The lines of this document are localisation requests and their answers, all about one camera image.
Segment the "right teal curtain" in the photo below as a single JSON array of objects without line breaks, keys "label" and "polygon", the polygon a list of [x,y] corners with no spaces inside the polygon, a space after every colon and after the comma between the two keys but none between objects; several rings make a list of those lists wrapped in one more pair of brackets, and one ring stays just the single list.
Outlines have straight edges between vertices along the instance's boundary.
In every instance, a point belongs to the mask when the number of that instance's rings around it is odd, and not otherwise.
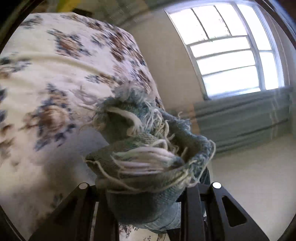
[{"label": "right teal curtain", "polygon": [[193,133],[215,142],[218,154],[255,147],[292,131],[295,92],[291,86],[182,107]]}]

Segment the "barred window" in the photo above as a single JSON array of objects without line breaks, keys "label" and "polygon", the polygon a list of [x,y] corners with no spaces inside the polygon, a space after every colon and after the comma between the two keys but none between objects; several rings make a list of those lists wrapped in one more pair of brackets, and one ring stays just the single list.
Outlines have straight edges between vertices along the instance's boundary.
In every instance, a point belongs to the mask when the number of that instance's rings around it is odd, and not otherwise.
[{"label": "barred window", "polygon": [[186,1],[166,13],[185,45],[204,99],[288,85],[285,55],[253,1]]}]

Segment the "floral bed blanket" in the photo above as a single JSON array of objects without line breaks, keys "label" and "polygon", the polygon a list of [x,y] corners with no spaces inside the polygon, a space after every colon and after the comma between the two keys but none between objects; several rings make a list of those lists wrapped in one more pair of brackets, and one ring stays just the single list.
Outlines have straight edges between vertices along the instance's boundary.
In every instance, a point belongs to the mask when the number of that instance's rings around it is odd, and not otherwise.
[{"label": "floral bed blanket", "polygon": [[23,238],[80,183],[106,145],[90,122],[123,83],[156,84],[127,31],[75,13],[32,13],[1,53],[1,206]]}]

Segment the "blue denim shorts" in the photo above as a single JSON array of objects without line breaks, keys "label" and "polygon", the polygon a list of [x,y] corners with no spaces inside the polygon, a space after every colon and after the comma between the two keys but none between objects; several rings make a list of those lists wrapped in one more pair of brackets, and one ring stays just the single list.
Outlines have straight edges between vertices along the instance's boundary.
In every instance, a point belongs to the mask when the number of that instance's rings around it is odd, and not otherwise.
[{"label": "blue denim shorts", "polygon": [[155,233],[179,228],[178,198],[206,180],[215,143],[136,85],[121,85],[96,104],[92,123],[108,145],[84,161],[118,222]]}]

